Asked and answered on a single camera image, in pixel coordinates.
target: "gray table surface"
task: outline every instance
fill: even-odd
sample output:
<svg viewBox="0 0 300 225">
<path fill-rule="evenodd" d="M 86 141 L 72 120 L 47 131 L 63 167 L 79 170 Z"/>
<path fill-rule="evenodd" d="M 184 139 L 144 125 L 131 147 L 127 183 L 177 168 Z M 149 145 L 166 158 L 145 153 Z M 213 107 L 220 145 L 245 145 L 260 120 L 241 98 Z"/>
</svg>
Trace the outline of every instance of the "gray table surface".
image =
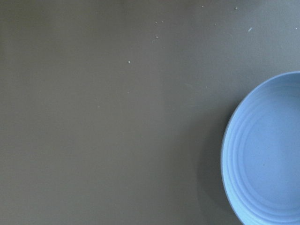
<svg viewBox="0 0 300 225">
<path fill-rule="evenodd" d="M 299 1 L 0 10 L 1 225 L 241 224 L 223 132 L 255 86 L 300 70 Z"/>
</svg>

